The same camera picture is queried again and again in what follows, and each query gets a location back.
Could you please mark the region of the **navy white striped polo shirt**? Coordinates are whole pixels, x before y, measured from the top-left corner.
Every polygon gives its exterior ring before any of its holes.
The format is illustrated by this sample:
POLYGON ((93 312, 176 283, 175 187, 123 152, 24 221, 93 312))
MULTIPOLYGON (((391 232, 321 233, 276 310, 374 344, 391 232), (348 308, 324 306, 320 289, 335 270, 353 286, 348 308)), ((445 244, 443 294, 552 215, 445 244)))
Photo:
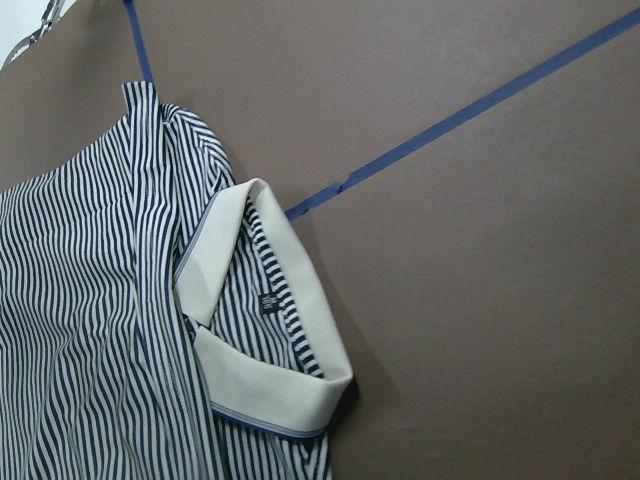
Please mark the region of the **navy white striped polo shirt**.
POLYGON ((353 374, 269 185, 153 84, 1 196, 5 479, 328 479, 353 374))

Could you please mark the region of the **aluminium frame post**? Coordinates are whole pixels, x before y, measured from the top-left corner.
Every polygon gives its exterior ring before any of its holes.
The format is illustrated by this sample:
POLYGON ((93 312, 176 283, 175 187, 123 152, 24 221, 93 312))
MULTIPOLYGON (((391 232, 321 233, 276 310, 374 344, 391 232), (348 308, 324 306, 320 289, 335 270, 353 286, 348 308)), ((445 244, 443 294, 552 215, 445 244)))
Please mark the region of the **aluminium frame post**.
POLYGON ((1 0, 1 69, 59 21, 68 1, 1 0))

